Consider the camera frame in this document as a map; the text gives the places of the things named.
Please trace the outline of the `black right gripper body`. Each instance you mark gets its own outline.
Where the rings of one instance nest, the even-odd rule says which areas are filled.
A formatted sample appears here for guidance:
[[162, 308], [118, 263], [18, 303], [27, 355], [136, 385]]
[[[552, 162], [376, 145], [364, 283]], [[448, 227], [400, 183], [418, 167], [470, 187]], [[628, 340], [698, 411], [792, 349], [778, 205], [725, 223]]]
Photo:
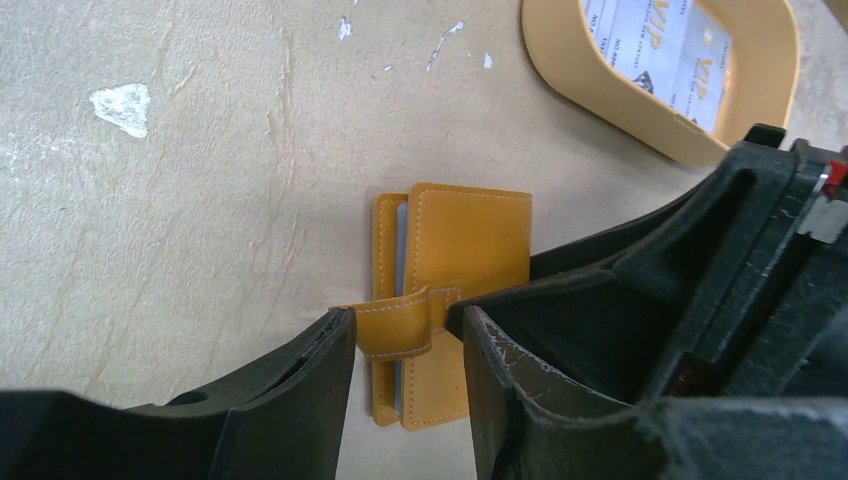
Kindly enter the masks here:
[[662, 356], [667, 397], [805, 396], [847, 301], [847, 155], [757, 124], [674, 205], [692, 290]]

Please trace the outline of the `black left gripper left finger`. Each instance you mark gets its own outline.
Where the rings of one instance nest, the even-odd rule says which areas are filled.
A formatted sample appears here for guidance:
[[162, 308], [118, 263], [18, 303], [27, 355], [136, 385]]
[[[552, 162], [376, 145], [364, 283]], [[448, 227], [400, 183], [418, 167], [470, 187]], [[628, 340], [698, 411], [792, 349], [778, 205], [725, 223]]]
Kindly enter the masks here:
[[356, 320], [334, 308], [288, 343], [170, 402], [117, 409], [1, 394], [5, 479], [332, 479]]

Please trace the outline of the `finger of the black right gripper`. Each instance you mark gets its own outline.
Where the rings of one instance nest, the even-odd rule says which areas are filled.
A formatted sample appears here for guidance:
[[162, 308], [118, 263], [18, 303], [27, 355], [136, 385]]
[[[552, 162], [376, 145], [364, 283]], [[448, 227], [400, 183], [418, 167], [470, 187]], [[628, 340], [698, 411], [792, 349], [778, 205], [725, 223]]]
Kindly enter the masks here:
[[688, 192], [533, 256], [527, 284], [452, 307], [449, 331], [462, 337], [464, 311], [477, 306], [520, 346], [592, 390], [631, 404], [665, 396], [662, 356], [692, 299], [666, 223]]

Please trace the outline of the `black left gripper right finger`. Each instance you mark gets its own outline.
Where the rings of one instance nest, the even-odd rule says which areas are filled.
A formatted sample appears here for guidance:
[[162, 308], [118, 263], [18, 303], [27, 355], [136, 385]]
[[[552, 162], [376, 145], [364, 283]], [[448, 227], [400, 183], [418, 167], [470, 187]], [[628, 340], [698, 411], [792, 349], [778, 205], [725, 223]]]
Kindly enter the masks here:
[[843, 479], [847, 404], [835, 398], [688, 398], [629, 405], [463, 314], [481, 479]]

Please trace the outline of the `orange leather card holder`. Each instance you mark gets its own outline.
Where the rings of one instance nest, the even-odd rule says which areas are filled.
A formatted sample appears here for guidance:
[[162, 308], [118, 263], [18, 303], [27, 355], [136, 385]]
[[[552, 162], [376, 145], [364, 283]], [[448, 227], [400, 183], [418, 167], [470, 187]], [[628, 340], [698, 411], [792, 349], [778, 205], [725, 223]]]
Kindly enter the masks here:
[[415, 431], [467, 417], [448, 311], [528, 281], [531, 225], [526, 192], [418, 183], [376, 196], [372, 299], [353, 308], [377, 425]]

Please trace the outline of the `orange oval tray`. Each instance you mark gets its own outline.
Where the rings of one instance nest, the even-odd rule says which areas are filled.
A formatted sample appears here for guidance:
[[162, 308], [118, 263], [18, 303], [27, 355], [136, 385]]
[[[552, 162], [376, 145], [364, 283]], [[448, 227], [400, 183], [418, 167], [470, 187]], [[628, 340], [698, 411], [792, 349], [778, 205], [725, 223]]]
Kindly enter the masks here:
[[787, 1], [526, 1], [521, 22], [552, 90], [678, 163], [715, 165], [753, 126], [788, 124]]

